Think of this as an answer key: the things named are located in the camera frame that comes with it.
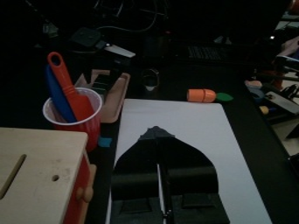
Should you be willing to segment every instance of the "red cup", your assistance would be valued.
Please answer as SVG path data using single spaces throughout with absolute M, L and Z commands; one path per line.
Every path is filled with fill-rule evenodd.
M 91 106 L 95 113 L 84 120 L 79 122 L 66 122 L 55 105 L 52 98 L 43 104 L 43 115 L 46 119 L 52 123 L 56 130 L 68 130 L 86 132 L 88 134 L 87 152 L 92 151 L 98 147 L 99 132 L 100 132 L 100 116 L 99 111 L 102 109 L 102 98 L 99 94 L 88 88 L 76 87 L 79 94 L 86 95 L 90 99 Z

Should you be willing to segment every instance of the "black table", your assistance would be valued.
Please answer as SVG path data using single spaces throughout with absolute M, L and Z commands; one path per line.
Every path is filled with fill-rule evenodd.
M 14 70 L 10 74 L 12 78 L 2 85 L 0 126 L 52 128 L 43 118 L 43 103 L 48 98 L 43 78 L 44 65 L 46 53 L 32 52 L 27 64 Z M 277 224 L 299 223 L 299 180 L 287 163 L 286 149 L 251 98 L 239 70 L 223 66 L 170 63 L 158 67 L 160 87 L 155 93 L 148 94 L 142 85 L 143 69 L 131 66 L 126 71 L 131 74 L 127 98 L 186 101 L 188 88 L 210 88 L 234 96 L 234 101 L 223 103 L 223 108 L 271 220 Z M 98 166 L 88 224 L 106 223 L 118 128 L 119 119 L 112 124 L 102 125 L 102 136 L 112 137 L 111 147 L 99 147 L 88 154 L 91 163 Z

